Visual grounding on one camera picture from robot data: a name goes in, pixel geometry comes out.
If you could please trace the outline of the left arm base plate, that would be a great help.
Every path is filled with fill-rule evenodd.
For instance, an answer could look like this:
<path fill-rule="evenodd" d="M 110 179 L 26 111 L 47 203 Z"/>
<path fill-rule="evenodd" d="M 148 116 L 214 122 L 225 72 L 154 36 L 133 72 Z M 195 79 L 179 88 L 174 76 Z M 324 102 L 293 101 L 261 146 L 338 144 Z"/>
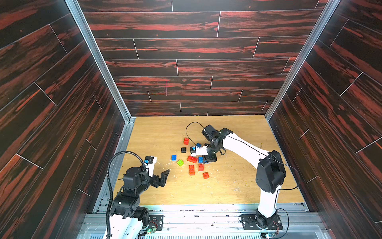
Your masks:
<path fill-rule="evenodd" d="M 153 214 L 149 215 L 148 219 L 143 221 L 143 227 L 141 231 L 149 231 L 154 233 L 156 231 L 162 231 L 164 225 L 164 215 Z"/>

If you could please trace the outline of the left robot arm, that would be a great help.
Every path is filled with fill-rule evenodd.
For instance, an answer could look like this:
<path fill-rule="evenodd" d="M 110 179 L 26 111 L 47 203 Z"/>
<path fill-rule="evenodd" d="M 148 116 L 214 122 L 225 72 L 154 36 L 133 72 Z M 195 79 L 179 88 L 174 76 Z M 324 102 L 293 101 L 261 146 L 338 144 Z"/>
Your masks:
<path fill-rule="evenodd" d="M 155 161 L 143 166 L 131 167 L 123 175 L 123 185 L 106 211 L 105 239 L 137 239 L 141 231 L 150 225 L 149 210 L 140 206 L 140 195 L 149 187 L 164 187 L 170 170 L 160 176 L 153 174 Z"/>

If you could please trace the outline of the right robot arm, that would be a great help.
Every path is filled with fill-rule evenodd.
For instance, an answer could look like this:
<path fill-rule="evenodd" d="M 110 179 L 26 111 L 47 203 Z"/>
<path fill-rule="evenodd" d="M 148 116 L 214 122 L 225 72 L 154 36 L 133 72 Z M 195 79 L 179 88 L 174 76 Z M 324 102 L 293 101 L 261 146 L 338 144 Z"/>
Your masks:
<path fill-rule="evenodd" d="M 208 125 L 202 134 L 209 141 L 208 146 L 197 148 L 197 155 L 204 157 L 204 163 L 216 162 L 218 152 L 230 150 L 255 167 L 256 184 L 261 190 L 256 218 L 264 228 L 277 215 L 276 203 L 287 175 L 280 153 L 258 148 L 227 128 L 216 130 Z"/>

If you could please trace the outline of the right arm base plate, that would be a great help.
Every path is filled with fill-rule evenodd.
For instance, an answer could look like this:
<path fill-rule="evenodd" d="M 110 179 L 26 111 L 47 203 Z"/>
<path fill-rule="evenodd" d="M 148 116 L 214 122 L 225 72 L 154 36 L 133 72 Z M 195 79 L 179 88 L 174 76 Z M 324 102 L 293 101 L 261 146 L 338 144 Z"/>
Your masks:
<path fill-rule="evenodd" d="M 257 213 L 242 214 L 238 217 L 238 220 L 245 231 L 281 231 L 283 229 L 278 213 L 274 213 L 270 218 Z"/>

